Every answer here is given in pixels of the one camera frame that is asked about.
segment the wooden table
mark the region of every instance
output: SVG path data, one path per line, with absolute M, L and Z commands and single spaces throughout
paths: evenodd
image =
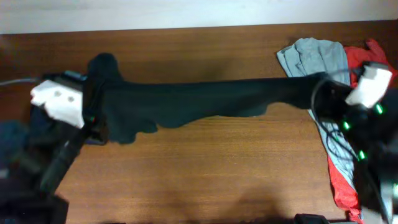
M 373 37 L 397 65 L 397 21 L 0 36 L 2 80 L 75 70 L 100 52 L 139 83 L 284 77 L 275 53 L 301 37 L 363 47 Z M 31 86 L 0 89 L 1 119 L 27 119 Z M 326 153 L 308 113 L 284 104 L 255 118 L 211 117 L 85 146 L 58 189 L 68 223 L 238 222 L 314 213 L 333 202 Z

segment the clothing pile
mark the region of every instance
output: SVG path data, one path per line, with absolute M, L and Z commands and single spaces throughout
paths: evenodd
M 314 38 L 299 39 L 290 47 L 277 53 L 278 60 L 288 77 L 304 77 L 317 72 L 334 72 L 357 68 L 364 61 L 388 64 L 386 55 L 380 45 L 373 39 L 366 41 L 368 50 L 358 47 L 343 47 L 339 42 L 317 40 Z M 398 71 L 389 65 L 392 80 Z M 355 74 L 342 72 L 332 77 L 335 81 L 356 87 L 358 80 Z M 338 129 L 337 124 L 323 123 L 329 131 Z M 323 145 L 328 153 L 330 181 L 334 188 L 334 199 L 341 209 L 349 212 L 351 221 L 363 223 L 358 194 L 353 183 L 354 164 L 352 155 L 327 137 L 319 127 Z M 352 150 L 344 139 L 343 145 Z

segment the white wall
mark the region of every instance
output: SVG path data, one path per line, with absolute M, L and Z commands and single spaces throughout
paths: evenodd
M 398 0 L 0 0 L 0 34 L 398 18 Z

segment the gray cable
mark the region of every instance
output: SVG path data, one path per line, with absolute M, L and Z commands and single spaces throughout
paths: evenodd
M 11 85 L 11 84 L 16 84 L 16 83 L 38 83 L 39 79 L 38 78 L 20 78 L 16 80 L 8 80 L 8 81 L 3 81 L 0 82 L 0 86 L 6 86 L 6 85 Z

